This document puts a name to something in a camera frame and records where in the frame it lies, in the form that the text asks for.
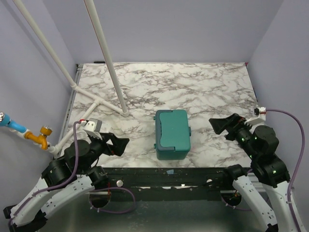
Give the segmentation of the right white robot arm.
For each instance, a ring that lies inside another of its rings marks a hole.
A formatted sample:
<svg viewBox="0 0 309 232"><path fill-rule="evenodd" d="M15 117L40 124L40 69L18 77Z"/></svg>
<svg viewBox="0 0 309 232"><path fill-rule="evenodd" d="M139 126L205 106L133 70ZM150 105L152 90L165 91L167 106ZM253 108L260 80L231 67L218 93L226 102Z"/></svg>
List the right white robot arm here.
<svg viewBox="0 0 309 232"><path fill-rule="evenodd" d="M227 131L225 138L236 141L251 159L251 170L262 184L270 202L253 186L248 172L237 164L225 168L222 184L235 189L246 201L266 232L304 232L292 194L295 175L290 175L285 163L276 155L279 140L275 131L264 125L267 109L256 108L256 117L246 119L238 114L226 118L211 118L216 134Z"/></svg>

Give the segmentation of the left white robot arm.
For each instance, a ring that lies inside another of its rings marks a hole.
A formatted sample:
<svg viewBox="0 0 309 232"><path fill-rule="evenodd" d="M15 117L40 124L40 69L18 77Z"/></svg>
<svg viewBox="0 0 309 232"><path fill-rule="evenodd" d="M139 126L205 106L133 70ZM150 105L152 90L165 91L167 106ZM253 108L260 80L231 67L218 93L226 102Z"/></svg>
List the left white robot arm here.
<svg viewBox="0 0 309 232"><path fill-rule="evenodd" d="M17 205L4 208L11 232L35 232L60 207L84 193L109 187L109 178L101 166L92 164L102 155L122 156L128 138L101 133L90 141L75 139L64 156L53 159L42 172L32 191Z"/></svg>

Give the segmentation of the teal medicine kit box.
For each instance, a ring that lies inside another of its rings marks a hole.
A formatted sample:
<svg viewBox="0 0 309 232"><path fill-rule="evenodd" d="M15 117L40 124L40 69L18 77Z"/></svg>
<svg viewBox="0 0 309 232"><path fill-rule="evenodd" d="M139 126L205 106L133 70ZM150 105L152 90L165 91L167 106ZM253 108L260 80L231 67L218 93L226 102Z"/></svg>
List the teal medicine kit box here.
<svg viewBox="0 0 309 232"><path fill-rule="evenodd" d="M158 110L154 116L158 160L183 160L191 149L191 128L183 109Z"/></svg>

